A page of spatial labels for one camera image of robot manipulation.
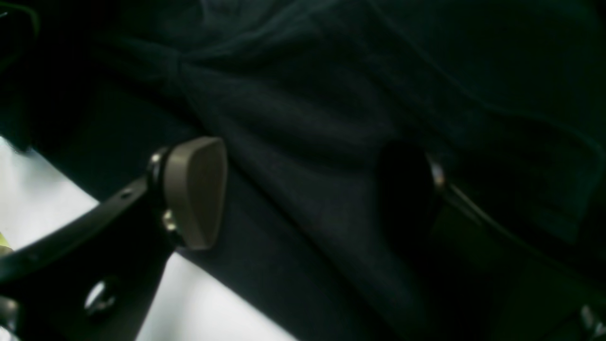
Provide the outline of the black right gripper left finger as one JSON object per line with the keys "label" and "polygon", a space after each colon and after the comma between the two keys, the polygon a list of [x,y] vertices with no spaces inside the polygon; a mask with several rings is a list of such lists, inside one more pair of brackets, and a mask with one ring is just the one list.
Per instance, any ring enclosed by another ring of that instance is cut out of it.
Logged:
{"label": "black right gripper left finger", "polygon": [[1,339],[134,341],[177,248],[209,250],[226,196],[222,138],[154,153],[145,175],[1,257]]}

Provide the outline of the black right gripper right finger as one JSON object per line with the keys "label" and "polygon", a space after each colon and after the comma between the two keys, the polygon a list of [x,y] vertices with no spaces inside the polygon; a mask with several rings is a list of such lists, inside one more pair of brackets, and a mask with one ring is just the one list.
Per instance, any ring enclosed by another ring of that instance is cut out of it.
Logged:
{"label": "black right gripper right finger", "polygon": [[390,248],[428,289],[440,330],[461,341],[603,341],[605,255],[511,229],[450,183],[416,145],[377,160]]}

